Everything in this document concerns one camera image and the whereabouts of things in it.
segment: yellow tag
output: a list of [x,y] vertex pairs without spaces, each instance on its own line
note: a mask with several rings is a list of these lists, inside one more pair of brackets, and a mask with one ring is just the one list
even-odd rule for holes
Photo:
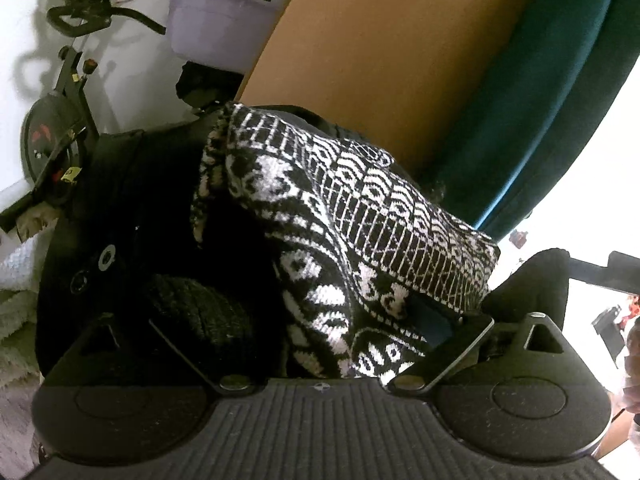
[[82,171],[82,168],[78,168],[77,166],[72,166],[71,168],[65,171],[65,174],[60,177],[60,180],[62,180],[62,182],[68,182],[69,184],[72,184],[76,179],[76,176],[78,176],[81,171]]

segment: wooden panel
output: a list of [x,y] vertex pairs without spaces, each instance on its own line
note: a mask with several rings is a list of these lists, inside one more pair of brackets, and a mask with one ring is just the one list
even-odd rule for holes
[[240,98],[365,133],[409,171],[506,44],[527,0],[292,0]]

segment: hand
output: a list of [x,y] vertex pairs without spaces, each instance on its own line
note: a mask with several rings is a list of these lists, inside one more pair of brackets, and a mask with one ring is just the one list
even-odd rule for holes
[[629,377],[623,389],[623,402],[628,412],[640,413],[640,320],[629,331],[626,347],[629,355],[625,358],[625,370]]

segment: ribbed black plastic surface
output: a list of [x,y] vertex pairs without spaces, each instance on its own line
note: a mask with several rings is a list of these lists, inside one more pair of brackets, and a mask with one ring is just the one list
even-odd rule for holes
[[589,457],[516,466],[481,456],[447,433],[428,404],[364,379],[273,380],[257,395],[221,402],[203,431],[161,458],[113,468],[53,458],[30,478],[615,480]]

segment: patterned fabric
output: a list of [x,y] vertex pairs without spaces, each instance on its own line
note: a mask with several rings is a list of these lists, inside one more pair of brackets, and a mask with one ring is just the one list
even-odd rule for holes
[[375,146],[236,103],[209,135],[194,236],[202,241],[221,194],[254,215],[290,315],[289,357],[316,377],[388,383],[430,350],[406,317],[410,291],[456,312],[486,293],[496,245],[429,203],[393,163]]

